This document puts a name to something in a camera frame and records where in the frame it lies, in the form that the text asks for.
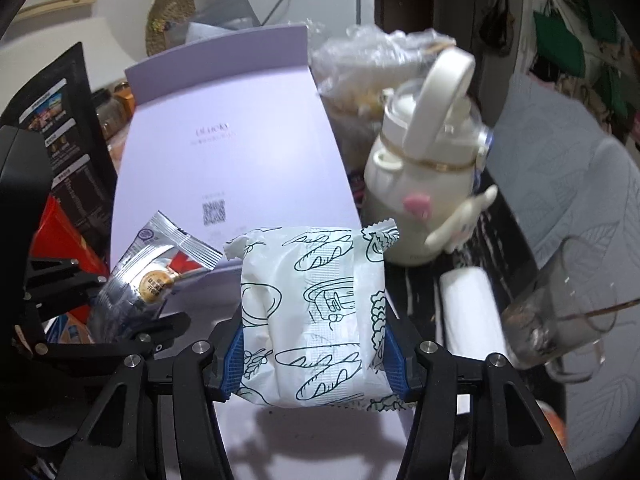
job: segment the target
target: paper towel roll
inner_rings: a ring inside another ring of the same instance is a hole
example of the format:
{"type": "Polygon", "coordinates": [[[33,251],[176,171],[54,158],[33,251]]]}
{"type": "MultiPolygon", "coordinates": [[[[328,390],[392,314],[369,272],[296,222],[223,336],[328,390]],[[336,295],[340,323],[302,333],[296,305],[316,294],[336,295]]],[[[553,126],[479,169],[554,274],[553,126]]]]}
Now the paper towel roll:
{"type": "MultiPolygon", "coordinates": [[[[484,361],[507,355],[500,315],[489,277],[481,267],[464,267],[440,277],[447,349],[453,355],[484,361]]],[[[469,396],[458,396],[458,413],[469,411],[469,396]]]]}

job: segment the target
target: black table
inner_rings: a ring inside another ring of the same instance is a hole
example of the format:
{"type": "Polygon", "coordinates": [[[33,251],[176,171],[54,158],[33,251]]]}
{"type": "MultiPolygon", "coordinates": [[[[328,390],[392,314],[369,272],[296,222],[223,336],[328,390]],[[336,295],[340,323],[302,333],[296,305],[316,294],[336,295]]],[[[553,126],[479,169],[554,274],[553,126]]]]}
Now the black table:
{"type": "MultiPolygon", "coordinates": [[[[491,175],[485,171],[480,192],[493,183],[491,175]]],[[[441,254],[434,262],[418,267],[385,263],[386,290],[396,309],[406,313],[410,289],[413,313],[409,318],[422,338],[435,340],[436,280],[448,270],[469,266],[482,267],[486,271],[500,312],[518,295],[526,293],[538,272],[533,254],[499,190],[494,204],[481,214],[471,240],[461,250],[441,254]]],[[[524,370],[521,376],[534,396],[549,404],[564,420],[564,386],[551,380],[543,366],[524,370]]]]}

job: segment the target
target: gray fabric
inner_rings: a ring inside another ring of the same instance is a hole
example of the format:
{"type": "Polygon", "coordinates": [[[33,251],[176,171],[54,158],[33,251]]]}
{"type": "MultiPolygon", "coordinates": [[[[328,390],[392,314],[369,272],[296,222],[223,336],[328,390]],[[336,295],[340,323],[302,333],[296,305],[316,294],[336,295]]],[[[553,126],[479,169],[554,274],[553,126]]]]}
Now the gray fabric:
{"type": "MultiPolygon", "coordinates": [[[[590,241],[594,280],[613,276],[617,300],[640,296],[640,171],[577,101],[515,74],[495,126],[488,168],[540,268],[563,237],[590,241]]],[[[567,386],[567,453],[574,469],[619,449],[640,416],[640,308],[620,312],[604,337],[606,362],[587,383],[567,386]]],[[[568,371],[594,355],[568,354],[568,371]]]]}

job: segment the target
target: metal screw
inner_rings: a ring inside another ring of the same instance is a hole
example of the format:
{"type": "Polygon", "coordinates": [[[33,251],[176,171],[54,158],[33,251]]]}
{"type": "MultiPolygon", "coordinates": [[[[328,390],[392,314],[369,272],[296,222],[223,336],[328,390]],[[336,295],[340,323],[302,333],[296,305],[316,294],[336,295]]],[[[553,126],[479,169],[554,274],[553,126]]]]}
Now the metal screw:
{"type": "Polygon", "coordinates": [[[44,355],[49,351],[49,347],[44,343],[36,343],[35,351],[38,355],[44,355]]]}
{"type": "Polygon", "coordinates": [[[142,358],[138,354],[131,354],[124,358],[124,365],[129,368],[135,368],[140,364],[142,358]]]}
{"type": "Polygon", "coordinates": [[[433,354],[438,349],[438,345],[433,341],[423,341],[420,343],[420,350],[425,354],[433,354]]]}
{"type": "Polygon", "coordinates": [[[489,362],[493,366],[501,367],[507,364],[507,358],[502,354],[491,354],[489,355],[489,362]]]}
{"type": "Polygon", "coordinates": [[[196,354],[204,354],[209,348],[211,348],[211,345],[207,341],[196,341],[191,345],[191,350],[196,352],[196,354]]]}

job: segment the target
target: bottle handle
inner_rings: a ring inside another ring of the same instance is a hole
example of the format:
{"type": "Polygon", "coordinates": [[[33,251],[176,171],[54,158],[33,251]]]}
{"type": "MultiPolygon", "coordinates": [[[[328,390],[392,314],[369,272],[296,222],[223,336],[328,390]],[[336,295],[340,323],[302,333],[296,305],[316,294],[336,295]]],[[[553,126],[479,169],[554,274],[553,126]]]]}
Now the bottle handle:
{"type": "Polygon", "coordinates": [[[557,357],[545,363],[546,373],[549,374],[549,377],[551,377],[557,383],[585,383],[586,381],[591,379],[600,370],[600,368],[602,368],[602,365],[605,361],[604,341],[602,339],[597,339],[592,343],[592,345],[593,352],[596,357],[596,366],[593,370],[580,373],[565,372],[564,367],[562,366],[562,361],[559,357],[557,357]]]}

